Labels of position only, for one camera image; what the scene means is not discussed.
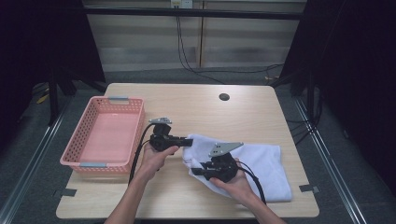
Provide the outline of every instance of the folded white towel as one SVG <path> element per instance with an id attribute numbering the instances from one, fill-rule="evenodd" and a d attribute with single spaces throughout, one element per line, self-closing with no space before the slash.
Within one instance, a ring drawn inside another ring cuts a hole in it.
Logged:
<path id="1" fill-rule="evenodd" d="M 194 175 L 191 171 L 191 168 L 203 168 L 200 162 L 210 161 L 208 155 L 212 147 L 215 143 L 224 143 L 224 141 L 200 134 L 190 134 L 188 138 L 193 139 L 193 143 L 191 147 L 184 147 L 183 163 L 190 169 L 189 174 L 216 193 L 230 197 L 225 190 L 217 188 L 202 175 Z M 231 155 L 245 163 L 259 178 L 267 202 L 291 201 L 291 189 L 280 161 L 279 146 L 244 144 L 231 151 Z M 247 180 L 256 195 L 260 197 L 256 184 L 249 175 Z"/>

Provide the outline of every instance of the wooden table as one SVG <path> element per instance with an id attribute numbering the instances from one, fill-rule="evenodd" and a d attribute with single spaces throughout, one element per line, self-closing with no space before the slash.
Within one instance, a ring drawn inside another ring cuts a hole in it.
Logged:
<path id="1" fill-rule="evenodd" d="M 221 93 L 230 100 L 222 101 Z M 264 86 L 111 84 L 106 96 L 134 96 L 145 100 L 146 120 L 168 117 L 170 134 L 199 133 L 213 138 L 257 144 L 280 145 L 282 163 L 293 199 L 269 203 L 280 217 L 315 217 L 318 205 L 312 191 L 301 192 L 308 180 L 293 144 L 274 89 Z M 165 166 L 148 183 L 137 211 L 138 218 L 252 218 L 235 200 L 218 195 L 188 175 L 182 150 L 166 159 Z M 119 202 L 127 175 L 82 175 L 73 172 L 56 214 L 59 218 L 108 217 Z"/>

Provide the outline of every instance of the pink plastic basket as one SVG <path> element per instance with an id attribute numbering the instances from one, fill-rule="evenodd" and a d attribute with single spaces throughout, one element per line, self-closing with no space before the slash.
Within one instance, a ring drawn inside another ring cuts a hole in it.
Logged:
<path id="1" fill-rule="evenodd" d="M 130 173 L 144 117 L 142 99 L 92 97 L 61 164 L 84 173 Z"/>

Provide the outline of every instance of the wall socket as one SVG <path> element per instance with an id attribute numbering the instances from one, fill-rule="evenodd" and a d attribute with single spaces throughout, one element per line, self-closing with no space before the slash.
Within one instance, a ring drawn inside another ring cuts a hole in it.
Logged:
<path id="1" fill-rule="evenodd" d="M 192 0 L 171 0 L 171 8 L 192 8 Z"/>

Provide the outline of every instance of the metal floor track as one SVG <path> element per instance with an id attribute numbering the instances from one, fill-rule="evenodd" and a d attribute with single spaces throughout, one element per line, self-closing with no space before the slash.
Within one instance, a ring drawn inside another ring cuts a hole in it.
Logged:
<path id="1" fill-rule="evenodd" d="M 0 211 L 0 223 L 1 224 L 8 224 L 11 223 L 12 219 L 14 218 L 15 214 L 20 207 L 20 204 L 23 200 L 23 197 L 26 191 L 29 189 L 30 184 L 32 183 L 33 178 L 35 177 L 35 173 L 37 172 L 39 165 L 43 161 L 46 152 L 50 146 L 50 143 L 58 132 L 59 127 L 62 124 L 62 120 L 64 118 L 64 112 L 69 107 L 72 101 L 72 97 L 68 96 L 66 98 L 65 105 L 61 110 L 58 118 L 53 122 L 52 126 L 49 126 L 46 132 L 44 133 L 43 138 L 40 141 L 40 144 L 35 150 L 35 154 L 33 155 L 32 159 L 30 159 L 26 169 L 24 170 L 21 178 L 19 179 L 17 185 L 15 186 L 14 190 L 10 193 L 7 197 L 7 200 Z"/>
<path id="2" fill-rule="evenodd" d="M 309 120 L 303 100 L 301 98 L 297 98 L 295 103 L 303 119 Z M 337 166 L 335 165 L 335 162 L 332 159 L 332 155 L 330 154 L 330 151 L 327 149 L 322 137 L 320 136 L 318 129 L 314 128 L 310 122 L 306 122 L 305 125 L 308 131 L 313 130 L 310 136 L 314 141 L 315 146 L 317 147 L 318 153 L 322 158 L 323 163 L 327 171 L 329 172 L 330 177 L 332 178 L 332 182 L 337 188 L 337 191 L 340 194 L 341 199 L 346 207 L 346 210 L 348 211 L 350 217 L 352 218 L 352 221 L 357 224 L 367 223 L 358 203 L 355 200 L 355 197 L 353 196 L 352 192 L 347 186 L 347 183 L 345 182 Z"/>

